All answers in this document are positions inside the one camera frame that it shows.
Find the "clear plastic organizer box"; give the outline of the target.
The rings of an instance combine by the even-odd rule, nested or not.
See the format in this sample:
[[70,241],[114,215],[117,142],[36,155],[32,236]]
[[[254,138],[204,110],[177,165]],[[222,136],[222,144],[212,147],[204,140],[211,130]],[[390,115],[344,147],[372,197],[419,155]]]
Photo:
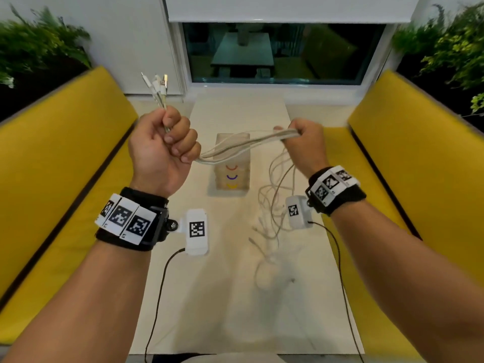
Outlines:
[[241,152],[246,146],[231,148],[211,158],[209,196],[244,196],[250,189],[251,152]]

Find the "white roller blind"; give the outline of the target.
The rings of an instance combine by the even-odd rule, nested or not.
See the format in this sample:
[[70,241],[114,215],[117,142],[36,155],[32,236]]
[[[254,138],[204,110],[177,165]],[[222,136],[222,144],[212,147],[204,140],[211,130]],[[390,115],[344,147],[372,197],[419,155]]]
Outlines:
[[408,23],[419,0],[165,0],[170,22]]

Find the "person's left forearm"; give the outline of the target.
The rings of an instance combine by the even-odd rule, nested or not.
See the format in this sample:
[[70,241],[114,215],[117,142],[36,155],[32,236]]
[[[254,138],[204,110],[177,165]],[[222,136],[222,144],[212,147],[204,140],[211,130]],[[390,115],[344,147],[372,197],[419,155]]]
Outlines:
[[151,251],[97,241],[9,348],[3,363],[125,363]]

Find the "person's left hand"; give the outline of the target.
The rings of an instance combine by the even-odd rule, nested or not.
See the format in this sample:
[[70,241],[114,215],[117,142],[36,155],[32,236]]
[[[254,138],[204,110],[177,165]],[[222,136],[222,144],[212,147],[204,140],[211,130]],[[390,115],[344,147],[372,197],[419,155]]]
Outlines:
[[168,154],[163,141],[162,119],[166,109],[142,115],[129,139],[133,176],[129,188],[169,198],[185,183],[191,164],[182,164]]

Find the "person's right forearm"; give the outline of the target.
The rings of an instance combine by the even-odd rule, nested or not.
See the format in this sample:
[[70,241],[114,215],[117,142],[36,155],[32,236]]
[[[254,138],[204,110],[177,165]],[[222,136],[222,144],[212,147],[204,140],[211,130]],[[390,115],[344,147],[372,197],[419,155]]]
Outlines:
[[484,288],[365,200],[330,217],[371,296],[427,363],[484,363]]

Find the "yellow cushioned bench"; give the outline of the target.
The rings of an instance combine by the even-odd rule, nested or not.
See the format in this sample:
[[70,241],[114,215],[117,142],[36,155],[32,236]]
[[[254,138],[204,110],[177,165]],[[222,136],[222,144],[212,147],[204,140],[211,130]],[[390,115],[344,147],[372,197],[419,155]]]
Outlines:
[[78,268],[94,221],[129,182],[138,115],[97,67],[0,126],[0,346],[11,345]]
[[393,72],[324,131],[368,202],[484,287],[484,134]]

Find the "person's right hand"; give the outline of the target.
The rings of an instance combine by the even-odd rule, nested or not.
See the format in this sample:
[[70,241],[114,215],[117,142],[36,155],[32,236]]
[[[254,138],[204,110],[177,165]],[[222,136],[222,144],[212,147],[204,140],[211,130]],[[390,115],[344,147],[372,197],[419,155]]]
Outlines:
[[282,143],[295,167],[310,179],[315,173],[330,167],[326,154],[324,127],[305,118],[295,119],[298,119],[303,129],[301,137],[282,140]]

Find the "dark glass window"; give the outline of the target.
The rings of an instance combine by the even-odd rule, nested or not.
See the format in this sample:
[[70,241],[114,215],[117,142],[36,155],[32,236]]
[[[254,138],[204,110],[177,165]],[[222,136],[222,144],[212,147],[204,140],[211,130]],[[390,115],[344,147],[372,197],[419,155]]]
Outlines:
[[193,83],[360,85],[383,35],[370,23],[182,23]]

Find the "green leafy plant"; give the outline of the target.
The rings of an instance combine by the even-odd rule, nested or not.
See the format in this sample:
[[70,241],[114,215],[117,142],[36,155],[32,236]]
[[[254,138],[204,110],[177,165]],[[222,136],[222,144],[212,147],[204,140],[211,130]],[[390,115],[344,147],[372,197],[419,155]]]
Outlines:
[[484,0],[401,25],[392,46],[398,71],[464,117],[484,116]]
[[0,84],[13,89],[19,75],[45,70],[55,58],[66,57],[91,68],[84,48],[91,36],[82,26],[66,23],[45,6],[24,18],[9,4],[15,19],[0,20]]

